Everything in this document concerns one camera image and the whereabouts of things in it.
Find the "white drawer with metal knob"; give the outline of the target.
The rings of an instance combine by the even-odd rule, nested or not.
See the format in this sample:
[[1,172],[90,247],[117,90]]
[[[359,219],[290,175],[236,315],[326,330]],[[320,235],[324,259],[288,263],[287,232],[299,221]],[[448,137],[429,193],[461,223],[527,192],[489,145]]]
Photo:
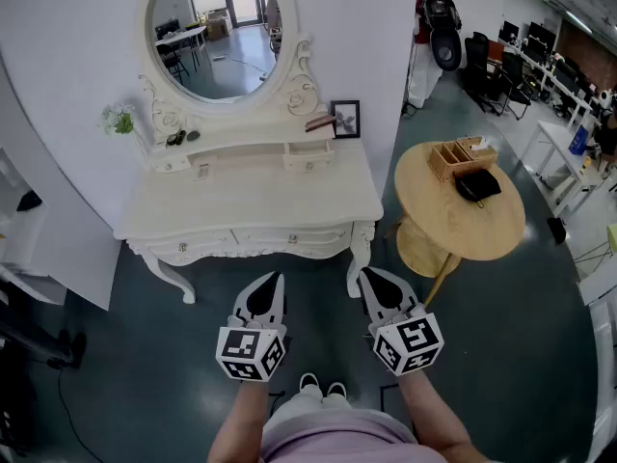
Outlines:
[[236,244],[237,240],[230,230],[221,230],[151,239],[146,242],[146,247],[159,259],[175,259],[191,258],[202,252],[216,251]]
[[353,225],[320,228],[234,229],[241,245],[308,259],[328,259],[349,247]]

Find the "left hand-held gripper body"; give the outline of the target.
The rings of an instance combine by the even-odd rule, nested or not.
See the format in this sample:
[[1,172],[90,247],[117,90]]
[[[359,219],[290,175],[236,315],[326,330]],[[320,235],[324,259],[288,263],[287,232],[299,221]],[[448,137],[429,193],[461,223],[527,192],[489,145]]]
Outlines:
[[273,304],[266,314],[251,313],[234,304],[228,325],[221,327],[216,361],[234,380],[268,382],[286,354],[287,328],[282,323],[286,302]]

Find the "wicker tissue box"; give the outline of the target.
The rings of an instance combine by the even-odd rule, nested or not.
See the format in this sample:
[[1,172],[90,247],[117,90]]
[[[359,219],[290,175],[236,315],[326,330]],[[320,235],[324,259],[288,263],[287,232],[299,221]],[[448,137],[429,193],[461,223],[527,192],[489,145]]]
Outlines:
[[479,168],[490,169],[497,160],[497,151],[484,136],[459,138],[459,148]]

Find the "black picture frame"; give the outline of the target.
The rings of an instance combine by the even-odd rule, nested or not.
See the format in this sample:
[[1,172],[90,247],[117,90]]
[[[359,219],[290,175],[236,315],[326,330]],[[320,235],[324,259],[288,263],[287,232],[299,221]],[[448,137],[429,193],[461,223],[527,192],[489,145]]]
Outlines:
[[358,100],[333,100],[331,114],[335,118],[336,139],[361,137],[361,108]]

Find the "oval white-framed mirror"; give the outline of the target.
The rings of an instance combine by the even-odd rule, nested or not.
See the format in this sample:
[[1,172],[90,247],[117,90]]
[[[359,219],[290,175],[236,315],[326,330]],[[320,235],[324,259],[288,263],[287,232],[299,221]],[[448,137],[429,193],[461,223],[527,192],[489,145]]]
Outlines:
[[136,36],[155,144],[180,131],[225,146],[321,139],[306,128],[328,112],[309,70],[309,39],[299,32],[295,0],[273,1],[280,46],[262,25],[223,36],[222,18],[159,37],[155,16],[173,0],[141,0]]

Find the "person's left forearm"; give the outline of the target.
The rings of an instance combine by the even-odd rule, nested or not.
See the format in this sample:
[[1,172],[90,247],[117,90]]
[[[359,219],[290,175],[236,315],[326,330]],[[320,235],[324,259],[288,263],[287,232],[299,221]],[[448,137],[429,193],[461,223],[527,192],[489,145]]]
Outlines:
[[211,446],[207,463],[258,463],[268,402],[266,383],[241,383]]

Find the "black office chair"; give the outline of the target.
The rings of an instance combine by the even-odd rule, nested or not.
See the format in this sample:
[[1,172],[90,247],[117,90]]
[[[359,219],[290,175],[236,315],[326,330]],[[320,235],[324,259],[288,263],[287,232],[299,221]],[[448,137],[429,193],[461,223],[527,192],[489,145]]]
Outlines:
[[491,99],[497,114],[500,116],[508,110],[519,121],[531,105],[532,93],[523,75],[523,58],[516,53],[503,52],[492,82]]
[[468,96],[485,112],[489,108],[497,114],[499,99],[496,70],[489,71],[489,40],[479,32],[465,38],[467,66],[463,70],[463,88]]

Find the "wicker organiser basket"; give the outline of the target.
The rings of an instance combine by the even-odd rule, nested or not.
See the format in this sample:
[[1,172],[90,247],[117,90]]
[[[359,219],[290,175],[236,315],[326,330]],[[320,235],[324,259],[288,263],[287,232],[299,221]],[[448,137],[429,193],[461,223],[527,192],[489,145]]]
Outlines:
[[428,166],[440,181],[470,173],[475,167],[471,158],[455,141],[435,143],[428,158]]

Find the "white flowers in vase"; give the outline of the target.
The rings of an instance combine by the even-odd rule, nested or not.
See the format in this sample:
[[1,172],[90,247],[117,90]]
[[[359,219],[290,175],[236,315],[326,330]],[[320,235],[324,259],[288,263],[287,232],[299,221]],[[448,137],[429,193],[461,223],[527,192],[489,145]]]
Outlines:
[[115,103],[105,106],[100,115],[100,124],[107,136],[129,139],[135,158],[146,167],[148,146],[137,127],[132,105]]

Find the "person's pink shirt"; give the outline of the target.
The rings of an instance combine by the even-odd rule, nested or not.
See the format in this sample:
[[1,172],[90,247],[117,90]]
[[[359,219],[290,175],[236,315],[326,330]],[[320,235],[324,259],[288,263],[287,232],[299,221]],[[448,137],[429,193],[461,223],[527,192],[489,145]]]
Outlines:
[[263,463],[447,463],[410,429],[374,410],[325,409],[264,431]]

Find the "person's white trousers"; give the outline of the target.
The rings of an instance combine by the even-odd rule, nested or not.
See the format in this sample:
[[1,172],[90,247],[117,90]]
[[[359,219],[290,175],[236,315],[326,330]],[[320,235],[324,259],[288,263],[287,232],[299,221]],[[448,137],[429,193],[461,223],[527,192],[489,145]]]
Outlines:
[[297,393],[274,412],[273,416],[265,424],[264,431],[268,431],[290,419],[316,413],[320,410],[351,408],[352,406],[347,398],[343,399],[336,395],[327,396],[327,393],[322,397]]

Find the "black tripod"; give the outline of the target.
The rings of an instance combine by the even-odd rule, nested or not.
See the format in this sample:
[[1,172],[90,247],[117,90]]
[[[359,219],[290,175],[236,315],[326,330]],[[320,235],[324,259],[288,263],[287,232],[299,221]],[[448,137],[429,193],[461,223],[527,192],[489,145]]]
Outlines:
[[38,324],[11,307],[10,299],[20,288],[0,280],[0,338],[38,354],[53,368],[81,367],[87,349],[87,336],[71,337],[67,329],[54,338]]

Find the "black and red equipment stand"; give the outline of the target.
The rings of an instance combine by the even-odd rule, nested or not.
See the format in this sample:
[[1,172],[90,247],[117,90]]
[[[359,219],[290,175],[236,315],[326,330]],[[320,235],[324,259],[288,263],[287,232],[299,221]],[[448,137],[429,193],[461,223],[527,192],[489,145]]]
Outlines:
[[452,0],[416,0],[407,99],[421,109],[444,72],[462,62],[462,22]]

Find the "long desk with monitors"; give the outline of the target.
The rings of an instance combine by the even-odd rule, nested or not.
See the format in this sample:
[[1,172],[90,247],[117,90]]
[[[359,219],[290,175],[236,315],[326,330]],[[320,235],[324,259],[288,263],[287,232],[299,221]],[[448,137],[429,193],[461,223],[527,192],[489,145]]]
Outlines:
[[595,121],[608,111],[614,95],[604,91],[601,99],[596,97],[592,84],[585,80],[577,64],[551,49],[555,44],[554,33],[532,22],[527,35],[519,40],[515,35],[517,30],[512,23],[504,21],[497,42],[520,56],[532,72],[538,73],[531,88],[540,98],[559,96],[560,100],[555,100],[553,107],[569,121],[569,128],[576,129],[589,118]]

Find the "round wooden table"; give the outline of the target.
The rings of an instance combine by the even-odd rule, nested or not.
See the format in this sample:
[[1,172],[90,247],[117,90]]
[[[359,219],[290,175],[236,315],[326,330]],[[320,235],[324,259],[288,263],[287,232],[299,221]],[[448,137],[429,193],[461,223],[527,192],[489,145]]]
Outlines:
[[525,227],[521,196],[497,165],[488,172],[500,192],[480,204],[464,199],[454,180],[437,177],[429,160],[447,146],[416,145],[402,154],[394,171],[402,209],[394,227],[399,257],[418,275],[435,280],[425,305],[461,260],[492,261],[508,255],[522,241]]

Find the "person's right forearm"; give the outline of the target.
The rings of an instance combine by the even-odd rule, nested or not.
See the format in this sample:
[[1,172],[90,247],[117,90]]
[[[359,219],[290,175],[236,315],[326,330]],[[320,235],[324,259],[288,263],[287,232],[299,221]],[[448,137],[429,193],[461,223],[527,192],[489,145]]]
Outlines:
[[488,463],[472,443],[461,420],[421,370],[401,375],[398,386],[419,441],[448,463]]

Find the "black pouch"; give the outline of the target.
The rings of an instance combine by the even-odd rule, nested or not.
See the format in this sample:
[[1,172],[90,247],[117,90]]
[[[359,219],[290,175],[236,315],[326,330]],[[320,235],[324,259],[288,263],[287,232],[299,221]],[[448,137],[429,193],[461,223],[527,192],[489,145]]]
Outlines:
[[484,207],[484,201],[501,193],[497,179],[486,169],[455,178],[455,187],[465,200]]

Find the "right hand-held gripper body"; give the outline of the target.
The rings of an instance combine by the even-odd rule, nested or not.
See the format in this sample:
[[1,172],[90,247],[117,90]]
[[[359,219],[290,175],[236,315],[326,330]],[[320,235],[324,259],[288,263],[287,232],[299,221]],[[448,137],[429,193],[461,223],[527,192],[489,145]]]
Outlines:
[[437,319],[422,304],[408,310],[371,306],[371,350],[395,376],[430,367],[444,346]]

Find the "white ornate dressing table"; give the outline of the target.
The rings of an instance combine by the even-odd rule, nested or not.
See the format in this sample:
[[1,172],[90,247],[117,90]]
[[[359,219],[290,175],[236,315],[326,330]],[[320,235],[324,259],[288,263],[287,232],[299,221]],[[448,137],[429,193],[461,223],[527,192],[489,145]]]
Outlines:
[[[359,139],[336,139],[331,125],[312,132],[316,141],[329,141],[335,160],[314,173],[288,172],[282,161],[283,142],[225,146],[201,137],[181,146],[147,143],[147,165],[131,189],[115,226],[116,239],[140,256],[161,280],[178,287],[186,303],[196,292],[178,268],[204,258],[251,258],[275,254],[241,245],[202,252],[194,257],[159,259],[147,247],[151,239],[209,232],[256,228],[320,228],[353,225],[352,253],[346,285],[351,297],[359,297],[359,274],[369,264],[375,225],[384,210],[375,189],[366,154]],[[186,155],[187,170],[160,174],[149,164],[150,156]],[[209,163],[207,180],[195,181],[200,164]]]

